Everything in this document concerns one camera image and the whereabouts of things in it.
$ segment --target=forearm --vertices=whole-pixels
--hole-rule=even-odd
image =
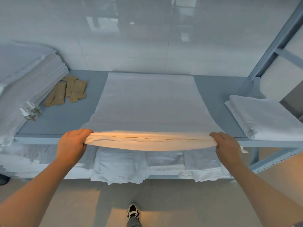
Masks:
[[[52,162],[0,205],[0,225],[39,226],[56,189],[71,168],[59,160]]]
[[[228,170],[239,183],[264,227],[290,227],[303,221],[303,207],[243,164]]]

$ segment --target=gray pants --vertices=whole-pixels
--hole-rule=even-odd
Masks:
[[[133,216],[128,220],[126,227],[142,227],[142,225],[139,219]]]

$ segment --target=white wall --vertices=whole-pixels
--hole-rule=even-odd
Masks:
[[[71,69],[248,76],[300,0],[0,0],[0,38]]]
[[[303,27],[298,30],[285,49],[303,59]],[[283,57],[278,57],[261,77],[260,90],[267,98],[280,101],[302,80],[301,68]]]

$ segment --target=shoe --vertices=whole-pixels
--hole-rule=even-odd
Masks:
[[[139,208],[135,203],[131,203],[127,210],[127,220],[129,220],[133,216],[139,219],[139,215],[140,215]]]

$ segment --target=concrete floor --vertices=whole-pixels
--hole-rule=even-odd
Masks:
[[[261,156],[275,149],[261,149]],[[303,153],[259,175],[303,205]],[[24,185],[11,180],[0,186],[0,202]],[[118,227],[126,225],[126,210],[136,202],[143,227],[154,226],[261,226],[237,183],[221,179],[145,180],[137,184],[64,180],[41,223],[41,227]]]

